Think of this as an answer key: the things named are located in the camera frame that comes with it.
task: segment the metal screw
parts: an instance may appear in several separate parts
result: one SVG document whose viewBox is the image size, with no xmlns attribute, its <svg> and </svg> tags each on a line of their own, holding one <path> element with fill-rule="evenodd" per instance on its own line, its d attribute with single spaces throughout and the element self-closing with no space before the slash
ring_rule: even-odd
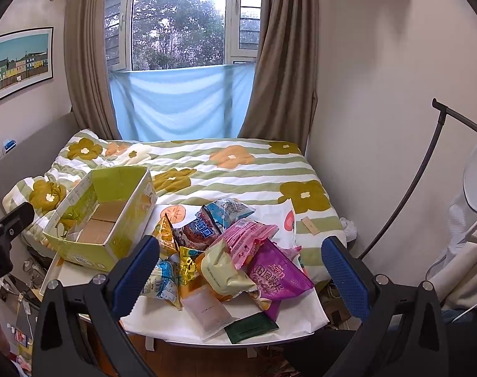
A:
<svg viewBox="0 0 477 377">
<path fill-rule="evenodd" d="M 47 288 L 50 289 L 50 290 L 52 290 L 52 291 L 53 291 L 54 289 L 57 289 L 57 287 L 58 287 L 58 281 L 57 281 L 57 279 L 51 280 L 51 281 L 48 283 L 48 286 L 47 286 Z"/>
<path fill-rule="evenodd" d="M 422 286 L 426 291 L 431 291 L 434 288 L 433 284 L 431 284 L 429 281 L 423 281 Z"/>
<path fill-rule="evenodd" d="M 103 273 L 99 273 L 94 276 L 92 282 L 96 285 L 102 285 L 106 281 L 106 276 Z"/>
<path fill-rule="evenodd" d="M 380 274 L 376 276 L 376 282 L 380 285 L 386 285 L 388 283 L 388 278 L 385 275 Z"/>
</svg>

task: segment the picture frame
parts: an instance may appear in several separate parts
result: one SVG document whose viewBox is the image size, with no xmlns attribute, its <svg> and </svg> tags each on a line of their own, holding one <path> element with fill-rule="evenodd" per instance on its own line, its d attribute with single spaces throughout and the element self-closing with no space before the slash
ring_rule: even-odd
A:
<svg viewBox="0 0 477 377">
<path fill-rule="evenodd" d="M 53 27 L 0 36 L 0 100 L 53 79 Z"/>
</svg>

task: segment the colorful houses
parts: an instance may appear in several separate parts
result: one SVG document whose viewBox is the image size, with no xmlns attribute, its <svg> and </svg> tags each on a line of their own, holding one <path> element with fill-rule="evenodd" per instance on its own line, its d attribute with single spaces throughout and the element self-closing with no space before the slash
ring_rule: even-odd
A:
<svg viewBox="0 0 477 377">
<path fill-rule="evenodd" d="M 34 52 L 15 60 L 0 60 L 0 89 L 45 72 L 48 72 L 48 52 Z"/>
</svg>

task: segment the dark green packet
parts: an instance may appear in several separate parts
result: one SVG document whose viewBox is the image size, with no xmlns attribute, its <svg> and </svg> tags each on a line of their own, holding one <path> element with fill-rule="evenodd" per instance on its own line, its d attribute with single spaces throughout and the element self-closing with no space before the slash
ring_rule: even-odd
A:
<svg viewBox="0 0 477 377">
<path fill-rule="evenodd" d="M 237 344 L 242 340 L 260 336 L 272 330 L 277 330 L 278 328 L 277 323 L 270 319 L 264 312 L 259 312 L 245 319 L 233 322 L 229 326 L 226 326 L 224 330 L 230 342 Z"/>
</svg>

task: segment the bed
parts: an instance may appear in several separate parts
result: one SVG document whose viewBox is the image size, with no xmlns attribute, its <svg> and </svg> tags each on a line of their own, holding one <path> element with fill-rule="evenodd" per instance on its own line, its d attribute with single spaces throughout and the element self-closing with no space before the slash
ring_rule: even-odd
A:
<svg viewBox="0 0 477 377">
<path fill-rule="evenodd" d="M 66 193 L 91 169 L 146 166 L 160 204 L 202 205 L 229 196 L 248 205 L 275 205 L 291 199 L 296 243 L 314 282 L 329 278 L 320 245 L 345 235 L 327 192 L 295 144 L 259 139 L 201 139 L 137 143 L 107 142 L 79 131 L 72 113 L 44 127 L 0 160 L 0 200 L 9 212 L 24 201 L 35 207 L 35 220 L 23 233 L 39 254 L 53 257 L 42 230 Z M 312 235 L 301 222 L 309 217 Z"/>
</svg>

